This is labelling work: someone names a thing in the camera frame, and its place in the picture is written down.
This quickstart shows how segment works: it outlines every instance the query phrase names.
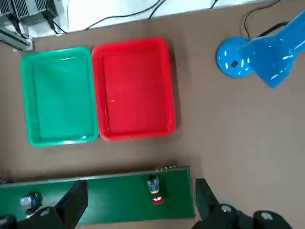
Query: green board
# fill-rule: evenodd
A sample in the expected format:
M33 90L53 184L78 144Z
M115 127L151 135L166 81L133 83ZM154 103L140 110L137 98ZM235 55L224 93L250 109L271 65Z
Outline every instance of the green board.
M20 183L0 187L0 215L13 214L25 219L20 197L37 191L43 196L43 206L54 206L77 180L88 184L89 204L79 224L131 222L154 219L193 218L194 204L189 168L177 168L156 173L164 202L153 205L146 180L154 172L125 175L83 177Z
M98 137L91 52L83 47L24 56L21 78L32 146L91 142Z

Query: screw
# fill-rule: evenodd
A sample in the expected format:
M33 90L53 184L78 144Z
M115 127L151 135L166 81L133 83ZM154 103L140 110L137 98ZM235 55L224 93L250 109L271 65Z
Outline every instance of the screw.
M273 220L272 216L268 212L262 212L261 215L265 220Z
M223 205L221 207L221 210L224 211L224 212L231 212L231 208L229 206L226 206L226 205Z

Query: electrical wire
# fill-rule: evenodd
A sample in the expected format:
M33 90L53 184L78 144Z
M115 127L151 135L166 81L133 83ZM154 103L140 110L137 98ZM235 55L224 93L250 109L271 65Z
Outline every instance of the electrical wire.
M56 27L58 28L58 29L60 29L63 33L65 33L65 34L68 34L65 30L63 30L56 22L53 22L54 23L54 25L56 25Z
M45 8L46 8L46 11L48 11L48 1L49 0L46 0L46 4L45 4ZM48 22L49 26L51 27L51 29L54 31L54 33L56 35L59 35L59 33L56 31L55 29L55 26L60 29L63 33L65 34L68 34L65 30L63 30L55 21L54 21L54 18L50 17L50 16L47 16L47 15L44 15L43 16L45 18L45 20Z
M20 21L17 19L17 17L14 17L13 15L8 15L8 20L12 23L12 25L15 28L15 33L22 38L26 39L26 37L22 34L21 29L20 29Z
M26 34L26 33L24 33L24 34L22 34L22 35L24 36L25 39L33 38L31 35Z
M102 21L104 21L104 20L110 19L110 18L127 18L127 17L131 17L131 16L134 16L134 15L138 15L138 14L144 13L144 12L146 12L146 11L151 10L151 9L154 8L155 6L157 6L161 1L164 1L164 0L157 0L157 2L156 2L155 4L153 4L152 6L146 8L146 9L144 9L144 10L141 10L141 11L139 11L139 12L135 12L135 13L131 13L131 14L126 14L126 15L109 16L109 17L103 18L103 19L101 19L101 20L99 20L99 21L97 21L97 22L91 24L90 26L88 26L88 27L87 27L86 29L84 29L84 30L88 30L88 29L90 29L91 27L95 26L96 24L98 24L98 23L100 23L100 22L102 22Z
M151 19L153 17L153 14L157 11L157 9L165 2L166 0L163 0L156 8L153 9L152 13L149 15L148 19Z
M272 7L272 6L276 5L276 4L278 4L280 1L281 1L281 0L275 0L274 2L272 2L272 3L270 3L270 4L266 5L266 6L257 7L257 8L255 8L255 9L253 9L253 10L251 10L251 11L249 11L249 12L247 13L247 15L246 15L245 18L244 18L244 30L245 30L245 32L247 33L248 40L251 39L249 30L248 30L248 26L247 26L247 19L248 19L248 17L249 17L252 13L254 13L255 11L267 9L267 8L269 8L269 7Z
M211 5L210 9L214 8L214 6L215 6L215 4L216 4L217 2L218 2L218 0L215 0L215 1L213 2L213 4Z
M288 23L289 23L288 21L277 23L276 25L272 26L270 29L261 33L258 37L264 37L264 36L268 35L269 33L273 32L274 30L277 30L281 27L284 27L284 26L288 25Z

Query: heat sink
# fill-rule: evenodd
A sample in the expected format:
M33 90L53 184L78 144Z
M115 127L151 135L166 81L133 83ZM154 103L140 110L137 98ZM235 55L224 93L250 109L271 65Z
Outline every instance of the heat sink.
M17 18L27 25L57 16L54 0L12 0Z
M0 23L6 24L9 22L9 17L15 15L13 6L10 0L0 0Z

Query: blue desk lamp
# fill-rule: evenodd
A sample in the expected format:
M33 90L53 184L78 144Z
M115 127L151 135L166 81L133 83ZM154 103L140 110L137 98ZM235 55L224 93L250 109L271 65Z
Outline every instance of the blue desk lamp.
M254 71L269 87L276 88L289 75L295 59L305 50L305 11L276 35L247 40L233 37L218 49L218 68L232 78Z

